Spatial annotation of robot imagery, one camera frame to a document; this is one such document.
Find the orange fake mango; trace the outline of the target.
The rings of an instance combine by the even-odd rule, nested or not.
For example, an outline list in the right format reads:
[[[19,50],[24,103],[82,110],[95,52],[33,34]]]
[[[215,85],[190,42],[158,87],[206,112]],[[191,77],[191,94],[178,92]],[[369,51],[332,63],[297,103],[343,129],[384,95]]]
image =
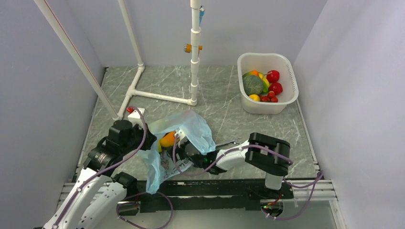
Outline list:
[[[160,141],[159,145],[163,148],[174,146],[175,131],[168,132]]]

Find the light blue plastic bag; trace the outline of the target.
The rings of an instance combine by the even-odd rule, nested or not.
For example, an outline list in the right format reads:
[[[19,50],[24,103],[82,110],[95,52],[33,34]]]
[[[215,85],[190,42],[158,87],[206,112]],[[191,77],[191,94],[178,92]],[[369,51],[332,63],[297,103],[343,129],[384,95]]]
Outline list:
[[[189,159],[176,159],[173,164],[172,150],[159,153],[159,140],[166,133],[181,130],[189,142],[203,155],[215,150],[216,144],[206,120],[192,110],[171,114],[149,124],[149,131],[157,137],[150,150],[139,150],[137,155],[147,166],[146,192],[155,194],[165,180],[185,172],[193,165]]]

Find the yellow fake lemon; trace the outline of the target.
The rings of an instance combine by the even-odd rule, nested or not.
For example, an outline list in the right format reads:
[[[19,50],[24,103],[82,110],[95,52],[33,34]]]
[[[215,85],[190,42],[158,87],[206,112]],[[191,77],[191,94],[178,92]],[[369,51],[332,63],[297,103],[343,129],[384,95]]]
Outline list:
[[[251,94],[249,95],[249,98],[252,99],[253,101],[261,102],[261,98],[257,94]]]

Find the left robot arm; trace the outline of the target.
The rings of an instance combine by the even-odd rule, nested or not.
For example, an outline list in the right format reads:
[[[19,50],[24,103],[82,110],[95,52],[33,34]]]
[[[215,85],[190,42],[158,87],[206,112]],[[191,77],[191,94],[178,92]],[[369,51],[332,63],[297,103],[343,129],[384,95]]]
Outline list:
[[[132,200],[136,178],[124,172],[111,175],[139,150],[150,149],[156,139],[141,118],[115,121],[89,152],[74,187],[43,228],[93,229],[120,200]]]

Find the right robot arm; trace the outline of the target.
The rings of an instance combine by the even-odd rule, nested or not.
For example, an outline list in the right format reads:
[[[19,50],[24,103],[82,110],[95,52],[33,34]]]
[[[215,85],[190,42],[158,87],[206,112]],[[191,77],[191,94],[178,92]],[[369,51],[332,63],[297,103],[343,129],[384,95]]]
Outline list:
[[[229,149],[216,149],[202,154],[191,142],[178,142],[170,154],[173,164],[186,159],[195,167],[213,175],[244,164],[250,164],[266,173],[263,192],[269,198],[275,198],[282,190],[282,180],[293,164],[289,158],[290,143],[260,133],[251,133],[249,139]]]

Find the small red fake tomatoes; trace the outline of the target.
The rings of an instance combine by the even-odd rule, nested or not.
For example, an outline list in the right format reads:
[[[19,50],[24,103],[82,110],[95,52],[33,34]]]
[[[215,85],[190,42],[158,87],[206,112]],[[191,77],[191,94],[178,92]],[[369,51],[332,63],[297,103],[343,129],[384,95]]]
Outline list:
[[[259,96],[261,102],[278,103],[278,98],[274,91],[269,91],[267,95]]]

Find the yellow green fake fruit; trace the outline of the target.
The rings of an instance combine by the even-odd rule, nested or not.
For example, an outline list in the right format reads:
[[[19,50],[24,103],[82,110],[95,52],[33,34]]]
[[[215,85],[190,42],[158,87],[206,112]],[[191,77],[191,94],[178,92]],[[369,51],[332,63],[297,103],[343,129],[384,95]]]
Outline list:
[[[268,92],[269,86],[270,86],[270,83],[269,83],[269,81],[266,79],[266,77],[265,77],[262,73],[258,72],[257,70],[251,70],[251,71],[249,71],[249,72],[243,74],[243,75],[242,75],[242,79],[245,78],[246,76],[249,76],[249,75],[258,76],[258,77],[263,81],[264,87],[263,87],[263,91],[262,91],[261,94],[266,94],[266,93]]]

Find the red fake apple lower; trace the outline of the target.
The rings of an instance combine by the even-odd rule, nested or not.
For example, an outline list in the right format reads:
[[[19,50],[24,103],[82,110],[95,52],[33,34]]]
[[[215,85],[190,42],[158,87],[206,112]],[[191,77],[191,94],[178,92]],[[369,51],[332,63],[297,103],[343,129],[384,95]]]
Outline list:
[[[274,82],[269,86],[269,91],[273,91],[275,95],[279,95],[283,92],[283,86],[279,82]]]

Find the red fake apple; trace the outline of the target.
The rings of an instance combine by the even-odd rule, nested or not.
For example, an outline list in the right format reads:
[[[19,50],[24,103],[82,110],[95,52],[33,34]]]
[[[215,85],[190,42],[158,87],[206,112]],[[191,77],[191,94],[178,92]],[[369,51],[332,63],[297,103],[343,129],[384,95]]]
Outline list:
[[[280,73],[277,70],[271,70],[269,72],[267,72],[266,74],[266,79],[270,82],[270,83],[276,83],[279,81],[280,79]]]
[[[283,86],[279,82],[274,82],[269,86],[269,91],[273,91],[275,95],[279,95],[283,92]]]

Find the red fake apple upper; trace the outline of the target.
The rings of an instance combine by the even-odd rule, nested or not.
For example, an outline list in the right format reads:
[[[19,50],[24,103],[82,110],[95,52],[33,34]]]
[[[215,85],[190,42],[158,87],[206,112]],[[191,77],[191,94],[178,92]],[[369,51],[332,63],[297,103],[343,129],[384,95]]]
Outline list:
[[[276,83],[279,81],[280,79],[280,73],[277,70],[271,70],[269,72],[267,72],[266,74],[266,79],[270,82],[270,83]]]

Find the white plastic basket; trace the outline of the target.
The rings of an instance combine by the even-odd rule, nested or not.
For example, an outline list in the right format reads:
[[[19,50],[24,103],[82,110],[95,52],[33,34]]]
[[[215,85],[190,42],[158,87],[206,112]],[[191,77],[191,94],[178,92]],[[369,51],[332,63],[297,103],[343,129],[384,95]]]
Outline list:
[[[245,111],[252,114],[275,115],[281,113],[287,105],[294,103],[299,95],[297,80],[291,62],[277,53],[244,53],[237,61],[238,82],[241,92],[241,103]],[[279,102],[264,103],[254,101],[245,93],[242,75],[250,70],[266,73],[277,70],[280,73],[280,83],[283,92],[277,96]]]

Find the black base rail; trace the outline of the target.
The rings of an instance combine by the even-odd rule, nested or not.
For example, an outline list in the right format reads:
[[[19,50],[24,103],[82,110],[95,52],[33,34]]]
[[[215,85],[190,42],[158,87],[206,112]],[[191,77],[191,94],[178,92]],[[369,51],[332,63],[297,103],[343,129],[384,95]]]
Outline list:
[[[140,203],[140,213],[164,210],[233,209],[259,210],[261,204],[273,200],[292,199],[292,189],[282,184],[280,190],[265,186],[263,178],[220,180],[170,180],[160,185],[156,194],[145,193],[146,182],[120,172],[113,181],[126,188],[127,204],[119,209],[129,216],[135,212],[134,203]]]

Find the white PVC pipe frame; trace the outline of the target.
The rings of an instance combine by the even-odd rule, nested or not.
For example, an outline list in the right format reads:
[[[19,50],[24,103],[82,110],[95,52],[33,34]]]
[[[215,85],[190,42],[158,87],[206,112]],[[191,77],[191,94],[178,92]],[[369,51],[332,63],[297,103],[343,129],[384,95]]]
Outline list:
[[[113,108],[113,105],[110,103],[109,99],[103,92],[101,86],[99,83],[96,81],[94,75],[92,74],[90,68],[88,65],[85,63],[82,55],[70,39],[67,31],[63,28],[62,24],[58,20],[57,16],[55,15],[54,11],[51,9],[50,5],[48,4],[47,1],[45,0],[36,0],[35,1],[37,7],[43,14],[43,16],[46,18],[52,29],[55,31],[56,35],[60,39],[60,41],[63,43],[79,69],[82,71],[84,77],[87,79],[87,81],[90,83],[92,86],[93,90],[97,94],[98,98],[101,99],[101,102],[103,105],[106,107],[107,111],[109,114],[112,116],[114,120],[118,120],[123,118],[124,112],[126,111],[127,105],[130,101],[130,99],[134,96],[142,96],[146,98],[152,98],[156,100],[163,100],[163,101],[169,101],[169,102],[175,102],[179,104],[187,104],[190,106],[195,106],[197,105],[197,92],[198,92],[198,71],[199,71],[199,65],[200,65],[200,39],[201,39],[201,28],[200,28],[200,21],[203,18],[204,15],[204,8],[201,5],[200,0],[191,0],[190,1],[190,6],[191,6],[191,11],[192,11],[192,28],[191,28],[191,43],[186,44],[184,46],[184,51],[186,53],[190,53],[192,55],[191,57],[191,83],[190,83],[190,93],[191,96],[190,98],[178,98],[178,97],[173,97],[173,96],[168,96],[168,95],[161,95],[161,94],[154,94],[151,92],[144,92],[136,89],[136,85],[142,75],[142,73],[145,70],[145,65],[144,62],[142,61],[142,58],[140,56],[140,51],[139,47],[137,44],[135,32],[131,23],[130,16],[128,14],[128,8],[126,6],[126,2],[124,0],[119,0],[118,4],[120,7],[121,14],[124,19],[124,23],[129,35],[129,39],[136,57],[136,60],[138,62],[138,68],[136,71],[136,74],[132,80],[131,85],[128,87],[127,92],[125,94],[124,100],[120,106],[119,111],[115,111]]]

